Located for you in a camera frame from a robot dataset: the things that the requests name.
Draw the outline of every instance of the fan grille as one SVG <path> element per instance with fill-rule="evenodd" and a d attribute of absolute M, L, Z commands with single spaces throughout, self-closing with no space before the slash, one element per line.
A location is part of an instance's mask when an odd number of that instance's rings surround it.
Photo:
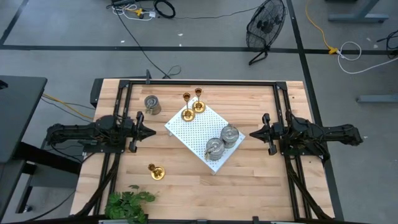
<path fill-rule="evenodd" d="M 285 22 L 285 6 L 281 0 L 267 0 L 262 3 L 246 27 L 248 47 L 267 49 L 279 35 Z"/>

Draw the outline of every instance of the white pegboard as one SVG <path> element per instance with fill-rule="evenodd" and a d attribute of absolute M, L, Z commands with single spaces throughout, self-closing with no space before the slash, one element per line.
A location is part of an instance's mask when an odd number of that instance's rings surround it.
<path fill-rule="evenodd" d="M 188 102 L 189 108 L 197 100 L 194 97 Z M 166 123 L 166 129 L 177 137 L 185 146 L 189 148 L 195 155 L 199 157 L 215 174 L 225 161 L 232 155 L 245 138 L 244 134 L 239 132 L 239 138 L 234 147 L 225 149 L 221 159 L 211 161 L 205 159 L 206 143 L 211 138 L 219 138 L 221 130 L 228 122 L 222 118 L 218 113 L 213 111 L 208 105 L 203 113 L 195 115 L 195 119 L 191 122 L 186 122 L 181 118 L 181 112 L 186 109 L 184 106 L 174 117 Z"/>

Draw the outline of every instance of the wooden table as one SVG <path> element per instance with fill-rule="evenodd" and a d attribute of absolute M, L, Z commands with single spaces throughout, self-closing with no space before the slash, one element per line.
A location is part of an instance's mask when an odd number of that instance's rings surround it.
<path fill-rule="evenodd" d="M 113 113 L 118 83 L 118 79 L 104 80 L 95 119 Z M 287 82 L 287 86 L 293 114 L 311 120 L 303 83 Z M 197 87 L 203 90 L 201 100 L 246 135 L 216 175 L 175 136 L 170 137 L 164 127 L 185 105 L 182 94 L 193 95 Z M 260 220 L 294 219 L 284 158 L 279 153 L 269 156 L 268 144 L 249 136 L 262 127 L 264 113 L 270 114 L 271 122 L 277 121 L 271 87 L 134 85 L 130 117 L 145 111 L 144 99 L 149 95 L 159 98 L 162 112 L 155 116 L 145 114 L 144 124 L 157 134 L 139 142 L 137 153 L 126 150 L 121 156 L 116 191 L 127 191 L 129 185 L 135 184 L 155 194 L 156 200 L 143 206 L 150 219 L 252 220 L 253 216 Z M 78 212 L 96 190 L 103 157 L 96 154 L 83 164 L 71 214 Z M 150 163 L 165 168 L 166 176 L 162 180 L 152 179 L 147 169 Z M 321 160 L 303 156 L 302 164 L 308 191 L 324 212 L 334 217 Z M 300 214 L 304 217 L 302 198 L 296 191 Z M 101 213 L 107 196 L 106 189 Z"/>

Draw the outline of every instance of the concrete floor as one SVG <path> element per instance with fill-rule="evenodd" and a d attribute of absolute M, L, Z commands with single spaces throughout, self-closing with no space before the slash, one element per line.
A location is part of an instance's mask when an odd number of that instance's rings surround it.
<path fill-rule="evenodd" d="M 0 0 L 0 30 L 8 26 L 21 2 Z M 229 14 L 261 2 L 173 0 L 172 4 L 179 17 L 195 17 Z M 107 0 L 29 0 L 5 45 L 135 46 L 118 18 L 105 9 L 107 4 Z M 142 5 L 150 7 L 150 2 Z M 305 1 L 294 0 L 293 5 L 304 47 L 324 49 L 319 31 L 305 17 Z M 330 12 L 354 10 L 350 4 L 312 1 L 309 11 L 313 20 L 325 30 L 330 45 L 340 47 L 350 40 L 359 43 L 363 49 L 375 49 L 374 44 L 377 44 L 376 50 L 384 50 L 385 43 L 375 41 L 397 29 L 397 7 L 398 2 L 393 0 L 377 4 L 372 12 L 391 17 L 383 24 L 352 25 L 327 21 Z M 126 25 L 144 46 L 244 47 L 246 24 L 251 16 L 252 12 L 245 12 L 217 20 L 156 18 L 149 22 L 126 21 Z M 273 47 L 297 48 L 289 17 Z M 182 73 L 176 78 L 304 81 L 298 54 L 270 53 L 267 60 L 251 67 L 247 62 L 255 54 L 250 52 L 147 52 L 147 55 L 166 71 L 173 65 L 180 65 Z M 351 123 L 366 137 L 358 147 L 329 144 L 345 220 L 395 223 L 398 209 L 398 151 L 395 150 L 398 105 L 359 105 L 355 98 L 364 94 L 397 93 L 398 63 L 348 75 L 338 67 L 335 55 L 306 56 L 323 124 Z M 364 55 L 357 62 L 343 62 L 343 66 L 355 71 L 386 60 L 385 55 Z M 0 50 L 0 74 L 47 77 L 46 93 L 84 105 L 89 105 L 95 78 L 143 75 L 147 68 L 154 78 L 161 77 L 141 52 Z M 94 113 L 81 110 L 88 115 Z M 40 146 L 46 129 L 54 123 L 83 124 L 84 121 L 40 102 L 24 141 Z M 25 180 L 23 176 L 3 222 L 23 221 L 40 215 L 72 192 L 72 189 L 37 187 L 35 196 L 28 201 L 34 211 L 16 215 L 13 211 Z M 71 204 L 72 198 L 44 218 L 67 216 Z"/>

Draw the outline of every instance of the power strip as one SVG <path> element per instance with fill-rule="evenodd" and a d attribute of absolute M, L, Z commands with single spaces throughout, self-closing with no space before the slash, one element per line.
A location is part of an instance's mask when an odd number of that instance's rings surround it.
<path fill-rule="evenodd" d="M 125 5 L 128 5 L 128 4 L 133 4 L 134 2 L 135 2 L 135 0 L 121 0 L 121 1 L 112 0 L 112 4 L 115 7 L 125 6 Z"/>

